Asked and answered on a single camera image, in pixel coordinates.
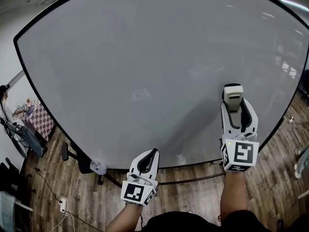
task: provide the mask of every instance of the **white device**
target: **white device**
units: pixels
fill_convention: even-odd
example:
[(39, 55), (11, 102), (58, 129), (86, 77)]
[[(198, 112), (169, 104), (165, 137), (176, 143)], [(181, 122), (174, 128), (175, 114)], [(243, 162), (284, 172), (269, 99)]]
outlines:
[(230, 113), (236, 113), (239, 110), (243, 88), (241, 85), (224, 87), (223, 100), (227, 104)]
[[(243, 88), (239, 84), (224, 87), (224, 101), (221, 105), (224, 130), (221, 154), (226, 171), (246, 171), (256, 164), (259, 151), (259, 143), (256, 142), (258, 119), (250, 103), (242, 97), (242, 93)], [(233, 124), (231, 113), (241, 113), (241, 127)]]
[(156, 194), (158, 163), (159, 151), (155, 148), (136, 157), (127, 173), (127, 180), (122, 182), (121, 199), (146, 207)]
[(68, 204), (65, 198), (59, 199), (59, 204), (60, 204), (60, 211), (63, 213), (66, 213), (68, 210)]
[(105, 175), (107, 168), (103, 160), (95, 159), (90, 162), (90, 169), (98, 175)]

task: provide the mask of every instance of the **wall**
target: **wall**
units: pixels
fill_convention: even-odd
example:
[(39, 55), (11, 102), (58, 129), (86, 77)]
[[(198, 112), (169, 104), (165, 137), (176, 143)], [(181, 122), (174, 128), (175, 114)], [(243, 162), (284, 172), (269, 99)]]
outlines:
[[(21, 72), (22, 67), (13, 44), (13, 38), (43, 8), (42, 6), (39, 8), (29, 6), (23, 10), (11, 10), (0, 16), (0, 85), (9, 83)], [(8, 99), (15, 105), (22, 105), (27, 98), (36, 99), (26, 76), (19, 76), (21, 78), (19, 77), (19, 80), (9, 90)], [(0, 125), (0, 162), (5, 162), (6, 157), (19, 170), (21, 169), (24, 159)]]

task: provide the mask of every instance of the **cable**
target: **cable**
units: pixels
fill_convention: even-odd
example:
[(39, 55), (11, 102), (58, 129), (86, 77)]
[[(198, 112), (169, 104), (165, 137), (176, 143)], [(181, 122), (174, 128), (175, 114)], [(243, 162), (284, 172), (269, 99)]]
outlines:
[[(57, 198), (56, 194), (53, 192), (53, 190), (51, 189), (51, 187), (49, 186), (49, 184), (47, 183), (47, 181), (46, 181), (46, 180), (44, 179), (44, 177), (38, 172), (39, 169), (38, 169), (38, 168), (32, 167), (32, 166), (31, 166), (30, 164), (28, 164), (28, 163), (26, 163), (26, 164), (27, 164), (29, 167), (33, 168), (33, 169), (35, 170), (35, 172), (36, 172), (39, 176), (42, 177), (42, 179), (44, 180), (44, 182), (45, 182), (45, 183), (47, 184), (47, 186), (49, 187), (50, 191), (53, 193), (54, 198), (59, 202), (60, 199)], [(90, 225), (89, 223), (85, 222), (84, 220), (80, 219), (78, 216), (76, 216), (76, 215), (74, 215), (73, 213), (71, 213), (70, 207), (69, 207), (69, 202), (67, 201), (67, 203), (68, 203), (68, 211), (65, 211), (65, 210), (63, 210), (63, 211), (65, 211), (65, 212), (67, 212), (67, 213), (70, 213), (70, 214), (72, 215), (72, 217), (75, 216), (77, 219), (79, 219), (79, 220), (82, 221), (83, 223), (87, 224), (87, 225), (90, 226), (91, 228), (96, 229), (96, 230), (101, 231), (101, 232), (104, 232), (104, 231), (102, 231), (102, 230), (100, 230), (100, 229), (98, 229), (98, 228), (96, 228), (96, 227), (93, 227), (93, 226)], [(74, 231), (75, 231), (75, 220), (74, 220), (74, 218), (73, 218), (73, 227), (74, 227)]]
[[(26, 117), (25, 117), (25, 112), (23, 112), (22, 113), (23, 114), (23, 117), (24, 117), (24, 121), (26, 122)], [(30, 142), (29, 142), (29, 139), (27, 138), (27, 134), (28, 134), (28, 130), (29, 130), (29, 128), (28, 128), (28, 126), (26, 126), (26, 131), (25, 131), (25, 133), (23, 134), (23, 135), (19, 135), (19, 134), (17, 134), (17, 135), (19, 135), (21, 138), (22, 137), (24, 137), (24, 140), (23, 141), (21, 141), (21, 140), (19, 140), (18, 142), (20, 142), (21, 144), (22, 144), (22, 146), (24, 147), (24, 148), (31, 148), (30, 147)], [(27, 140), (27, 142), (28, 142), (28, 146), (26, 146), (26, 145), (24, 145), (22, 142), (25, 142)], [(43, 155), (45, 154), (44, 153), (44, 148), (45, 147), (43, 147), (41, 144), (40, 144), (40, 146), (41, 146), (41, 150), (42, 150), (42, 153), (43, 153)]]
[(87, 223), (87, 222), (85, 222), (84, 220), (80, 219), (78, 216), (74, 215), (73, 213), (71, 213), (71, 212), (69, 212), (69, 211), (67, 211), (67, 213), (70, 213), (72, 216), (75, 216), (77, 219), (79, 219), (79, 220), (82, 221), (83, 223), (87, 224), (89, 227), (91, 227), (91, 228), (93, 228), (93, 229), (96, 229), (96, 230), (98, 230), (98, 231), (104, 232), (103, 230), (100, 230), (100, 229), (98, 229), (98, 228), (96, 228), (96, 227), (93, 227), (92, 225), (90, 225), (89, 223)]
[(44, 177), (38, 172), (38, 171), (40, 171), (40, 170), (39, 170), (38, 168), (32, 167), (32, 166), (31, 166), (30, 164), (28, 164), (27, 162), (26, 162), (26, 164), (27, 164), (30, 168), (33, 168), (33, 169), (35, 170), (35, 172), (36, 172), (39, 176), (42, 177), (42, 179), (44, 180), (44, 182), (47, 184), (47, 186), (49, 187), (50, 191), (51, 191), (52, 194), (54, 195), (55, 199), (58, 200), (56, 194), (53, 192), (53, 190), (51, 189), (51, 187), (49, 186), (49, 184), (47, 183), (47, 181), (46, 181), (46, 180), (44, 179)]
[(23, 218), (21, 217), (21, 215), (20, 215), (20, 213), (19, 212), (17, 212), (18, 213), (18, 215), (19, 215), (19, 218), (20, 218), (20, 220), (21, 220), (21, 223), (24, 225), (24, 227), (25, 227), (25, 230), (26, 230), (26, 232), (28, 232), (28, 229), (27, 229), (27, 227), (26, 227), (26, 225), (25, 225), (25, 223), (24, 223), (24, 221), (23, 221)]
[[(71, 213), (71, 211), (70, 211), (70, 205), (69, 205), (68, 199), (67, 199), (66, 197), (61, 197), (61, 198), (58, 200), (59, 204), (62, 203), (61, 199), (64, 199), (64, 200), (67, 202), (67, 204), (68, 204), (67, 210), (66, 210), (66, 211), (65, 211), (65, 210), (62, 210), (62, 211), (63, 211), (63, 212), (66, 212), (66, 215), (67, 215), (68, 211)], [(74, 230), (74, 232), (75, 232), (75, 220), (74, 220), (74, 217), (73, 217), (72, 213), (71, 213), (71, 216), (72, 216), (72, 218), (73, 218), (73, 230)]]
[[(27, 138), (26, 136), (23, 135), (23, 136), (24, 136), (24, 139), (23, 139), (23, 137), (17, 133), (17, 131), (18, 131), (18, 130), (17, 130), (17, 126), (14, 125), (14, 123), (13, 123), (13, 125), (12, 125), (12, 127), (14, 127), (14, 130), (10, 128), (10, 125), (8, 124), (8, 123), (9, 123), (9, 120), (8, 120), (8, 118), (7, 118), (7, 116), (6, 116), (5, 109), (4, 109), (3, 106), (2, 106), (2, 102), (1, 102), (1, 109), (2, 109), (2, 113), (4, 114), (4, 116), (5, 116), (6, 120), (7, 120), (7, 121), (5, 121), (5, 120), (1, 121), (1, 124), (4, 126), (4, 132), (5, 132), (5, 134), (9, 135), (9, 137), (10, 137), (10, 138), (13, 138), (16, 142), (20, 142), (20, 143), (22, 144), (23, 147), (28, 148), (28, 146), (25, 146), (25, 145), (23, 144), (23, 142), (25, 142), (25, 141), (27, 140), (27, 141), (28, 141), (28, 145), (29, 145), (29, 140), (28, 140), (28, 138)], [(17, 140), (16, 138), (14, 138), (14, 135), (15, 135), (15, 134), (19, 135), (19, 136), (23, 139), (23, 141), (21, 141), (20, 139)]]
[(50, 230), (50, 232), (52, 232), (55, 228), (57, 228), (57, 227), (60, 225), (60, 223), (62, 223), (62, 222), (64, 221), (64, 219), (66, 218), (66, 216), (67, 216), (67, 213), (64, 215), (64, 218), (58, 223), (58, 225), (57, 225), (56, 227), (53, 227), (52, 230)]
[(140, 215), (140, 226), (141, 226), (141, 228), (143, 228), (143, 217), (142, 217), (142, 215)]
[(293, 132), (293, 134), (294, 134), (294, 137), (297, 139), (297, 143), (298, 143), (298, 145), (294, 148), (294, 154), (295, 154), (295, 155), (298, 155), (295, 151), (296, 151), (297, 148), (300, 147), (300, 141), (299, 141), (298, 137), (297, 137), (296, 134), (295, 134), (294, 126), (293, 126), (293, 121), (292, 121), (292, 132)]
[(288, 120), (290, 121), (290, 119), (292, 119), (292, 132), (293, 132), (293, 134), (294, 134), (294, 137), (296, 138), (296, 140), (297, 140), (297, 146), (294, 148), (294, 154), (296, 155), (296, 156), (298, 156), (298, 153), (296, 153), (296, 149), (297, 148), (299, 148), (300, 147), (300, 141), (299, 141), (299, 139), (298, 139), (298, 137), (296, 136), (296, 133), (295, 133), (295, 131), (294, 131), (294, 122), (297, 124), (297, 125), (303, 125), (303, 124), (306, 124), (306, 123), (308, 123), (308, 121), (305, 121), (305, 122), (302, 122), (302, 123), (298, 123), (292, 116), (288, 116), (288, 115), (284, 115), (284, 116), (286, 116), (287, 118), (288, 118)]
[(209, 176), (205, 176), (205, 177), (201, 177), (201, 178), (196, 178), (196, 179), (171, 181), (171, 182), (162, 182), (162, 183), (160, 183), (160, 185), (161, 186), (165, 186), (165, 185), (173, 185), (173, 184), (181, 184), (181, 183), (193, 182), (193, 181), (198, 181), (198, 180), (205, 180), (205, 179), (210, 179), (210, 178), (214, 178), (214, 177), (225, 175), (225, 174), (226, 174), (226, 172), (219, 173), (219, 174), (213, 174), (213, 175), (209, 175)]

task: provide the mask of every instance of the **chair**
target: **chair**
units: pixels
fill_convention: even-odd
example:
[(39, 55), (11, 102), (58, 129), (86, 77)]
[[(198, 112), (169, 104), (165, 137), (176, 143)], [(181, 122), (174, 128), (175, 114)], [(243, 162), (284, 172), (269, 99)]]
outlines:
[(17, 199), (26, 201), (26, 191), (36, 192), (36, 190), (27, 187), (28, 177), (32, 177), (32, 175), (22, 176), (8, 158), (5, 160), (9, 168), (3, 162), (0, 164), (0, 191), (6, 191)]
[(307, 232), (309, 228), (309, 216), (306, 214), (300, 215), (298, 219), (289, 227), (284, 227), (283, 220), (278, 220), (277, 232)]
[[(61, 155), (63, 161), (67, 161), (69, 157), (74, 158), (78, 162), (79, 171), (82, 174), (89, 174), (94, 173), (90, 169), (90, 162), (91, 159), (81, 150), (77, 150), (77, 147), (74, 146), (74, 144), (71, 144), (72, 149), (76, 152), (76, 155), (69, 151), (69, 146), (67, 143), (63, 142), (62, 148), (61, 148)], [(103, 182), (101, 180), (102, 176), (98, 176), (98, 185), (102, 185)]]
[(309, 70), (305, 70), (302, 76), (300, 77), (298, 88), (303, 93), (301, 99), (309, 99)]

